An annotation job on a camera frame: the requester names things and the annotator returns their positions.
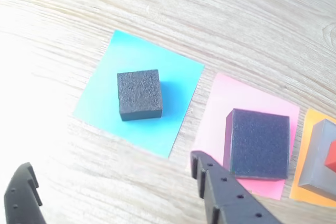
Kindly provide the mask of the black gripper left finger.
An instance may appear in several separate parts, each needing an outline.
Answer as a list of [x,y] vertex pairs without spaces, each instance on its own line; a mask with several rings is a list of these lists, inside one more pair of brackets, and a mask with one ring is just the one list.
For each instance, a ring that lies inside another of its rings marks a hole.
[[21,164],[13,174],[4,194],[7,223],[45,223],[37,192],[39,183],[31,163]]

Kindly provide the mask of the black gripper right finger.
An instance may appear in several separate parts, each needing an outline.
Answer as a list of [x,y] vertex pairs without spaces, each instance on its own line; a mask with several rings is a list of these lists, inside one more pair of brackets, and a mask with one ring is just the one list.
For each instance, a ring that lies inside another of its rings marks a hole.
[[210,155],[192,151],[191,174],[204,200],[207,223],[281,223]]

